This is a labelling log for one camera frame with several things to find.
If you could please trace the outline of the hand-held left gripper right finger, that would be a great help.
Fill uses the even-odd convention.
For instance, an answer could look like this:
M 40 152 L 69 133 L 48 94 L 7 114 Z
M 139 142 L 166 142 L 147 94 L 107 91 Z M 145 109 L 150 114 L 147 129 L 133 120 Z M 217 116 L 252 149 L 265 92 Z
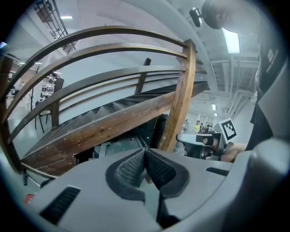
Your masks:
M 224 182 L 232 165 L 146 149 L 145 167 L 159 190 L 156 221 L 168 228 L 199 210 Z

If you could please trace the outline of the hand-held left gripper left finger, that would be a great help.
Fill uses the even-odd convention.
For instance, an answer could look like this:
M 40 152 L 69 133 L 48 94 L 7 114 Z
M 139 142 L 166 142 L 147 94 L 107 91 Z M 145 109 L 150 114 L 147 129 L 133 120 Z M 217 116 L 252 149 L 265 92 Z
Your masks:
M 79 164 L 45 185 L 30 207 L 61 232 L 160 232 L 137 184 L 145 150 Z

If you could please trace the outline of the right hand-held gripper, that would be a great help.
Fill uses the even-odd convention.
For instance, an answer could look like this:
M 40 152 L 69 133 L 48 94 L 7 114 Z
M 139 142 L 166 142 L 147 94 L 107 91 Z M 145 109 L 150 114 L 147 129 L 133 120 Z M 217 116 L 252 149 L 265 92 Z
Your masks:
M 228 118 L 218 122 L 214 130 L 207 134 L 180 133 L 176 135 L 176 140 L 184 145 L 185 155 L 188 157 L 220 161 L 235 137 L 237 132 L 231 118 Z

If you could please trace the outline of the brown wooden staircase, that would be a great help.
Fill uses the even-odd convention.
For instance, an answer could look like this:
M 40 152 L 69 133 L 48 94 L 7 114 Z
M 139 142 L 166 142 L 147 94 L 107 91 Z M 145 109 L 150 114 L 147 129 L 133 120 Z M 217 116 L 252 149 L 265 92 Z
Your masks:
M 42 71 L 37 73 L 26 87 L 21 89 L 9 106 L 5 104 L 4 97 L 1 96 L 0 143 L 3 147 L 6 158 L 16 172 L 23 173 L 28 170 L 45 178 L 55 179 L 76 165 L 75 155 L 78 153 L 134 129 L 141 124 L 158 117 L 167 110 L 171 110 L 173 123 L 177 123 L 179 119 L 185 117 L 185 112 L 189 107 L 189 101 L 193 96 L 195 74 L 204 73 L 203 70 L 196 68 L 196 65 L 200 64 L 201 61 L 196 59 L 195 44 L 192 40 L 182 42 L 167 35 L 150 30 L 123 26 L 102 26 L 77 31 L 52 42 L 35 53 L 29 59 L 27 64 L 13 76 L 13 80 L 19 79 L 36 59 L 43 58 L 49 52 L 52 52 L 67 43 L 73 42 L 77 39 L 85 39 L 107 34 L 134 34 L 148 36 L 178 45 L 183 48 L 183 51 L 179 53 L 166 48 L 137 43 L 109 43 L 98 45 L 69 54 L 48 65 Z M 30 89 L 52 71 L 88 57 L 125 51 L 154 52 L 172 55 L 183 59 L 184 63 L 180 68 L 173 66 L 140 66 L 112 70 L 87 77 L 54 93 L 24 117 L 13 131 L 9 130 L 8 117 L 11 115 L 17 104 Z M 180 73 L 175 91 L 156 96 L 150 100 L 137 100 L 132 106 L 104 116 L 97 116 L 95 112 L 91 111 L 88 113 L 89 121 L 84 121 L 84 116 L 79 115 L 76 119 L 77 123 L 74 129 L 64 130 L 61 135 L 56 136 L 56 131 L 59 129 L 59 126 L 56 126 L 46 142 L 39 142 L 35 150 L 29 152 L 22 159 L 18 158 L 13 145 L 13 140 L 29 122 L 51 105 L 75 92 L 83 91 L 85 88 L 100 83 L 107 82 L 112 84 L 117 79 L 125 81 L 127 76 L 136 74 L 151 73 L 154 76 L 158 76 L 161 72 Z

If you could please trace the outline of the black thin-legged chair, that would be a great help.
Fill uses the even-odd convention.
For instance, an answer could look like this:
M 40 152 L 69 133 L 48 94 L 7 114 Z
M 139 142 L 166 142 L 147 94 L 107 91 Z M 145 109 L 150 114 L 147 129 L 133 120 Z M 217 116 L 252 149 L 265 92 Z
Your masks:
M 37 120 L 39 120 L 41 131 L 44 133 L 44 126 L 43 126 L 42 118 L 45 117 L 45 124 L 47 124 L 48 123 L 48 116 L 51 116 L 51 111 L 50 110 L 44 110 L 38 116 L 36 116 L 34 118 L 34 127 L 35 127 L 35 129 L 37 129 Z

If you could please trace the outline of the long ceiling light panel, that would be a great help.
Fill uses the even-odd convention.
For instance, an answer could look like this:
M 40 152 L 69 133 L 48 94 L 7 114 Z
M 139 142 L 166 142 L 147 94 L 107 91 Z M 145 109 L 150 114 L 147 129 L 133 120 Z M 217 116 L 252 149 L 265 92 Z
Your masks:
M 240 43 L 239 36 L 237 33 L 228 31 L 222 28 L 224 38 L 227 45 L 227 50 L 229 54 L 239 54 L 240 53 Z

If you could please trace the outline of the black coat stand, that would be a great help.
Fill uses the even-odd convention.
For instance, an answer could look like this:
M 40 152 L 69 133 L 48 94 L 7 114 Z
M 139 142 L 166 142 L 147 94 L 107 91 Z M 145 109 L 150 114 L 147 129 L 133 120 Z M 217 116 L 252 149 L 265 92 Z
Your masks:
M 42 62 L 36 62 L 34 65 L 33 74 L 36 75 L 43 68 Z M 37 83 L 32 89 L 29 97 L 29 109 L 33 110 L 36 100 L 39 98 L 38 94 L 40 91 L 40 83 Z

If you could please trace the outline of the white display wall board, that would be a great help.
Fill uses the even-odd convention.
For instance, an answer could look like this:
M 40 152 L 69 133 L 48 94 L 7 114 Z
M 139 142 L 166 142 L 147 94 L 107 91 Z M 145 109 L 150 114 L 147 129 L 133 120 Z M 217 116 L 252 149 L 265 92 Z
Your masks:
M 49 75 L 42 81 L 42 89 L 40 93 L 40 101 L 44 101 L 46 98 L 51 96 L 54 92 L 56 77 Z

